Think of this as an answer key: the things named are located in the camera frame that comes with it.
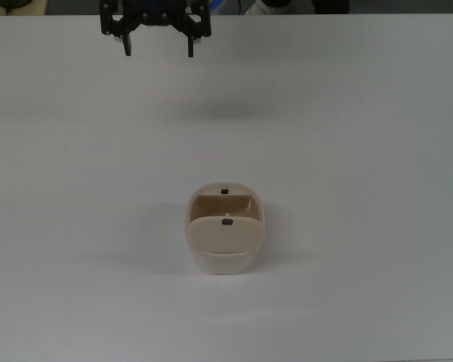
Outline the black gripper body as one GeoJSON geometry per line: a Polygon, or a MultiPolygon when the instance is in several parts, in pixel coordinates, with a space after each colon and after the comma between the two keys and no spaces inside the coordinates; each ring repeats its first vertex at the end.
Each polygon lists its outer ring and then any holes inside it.
{"type": "Polygon", "coordinates": [[[121,26],[139,23],[146,26],[183,25],[187,22],[187,10],[197,1],[121,1],[122,16],[115,20],[121,26]]]}

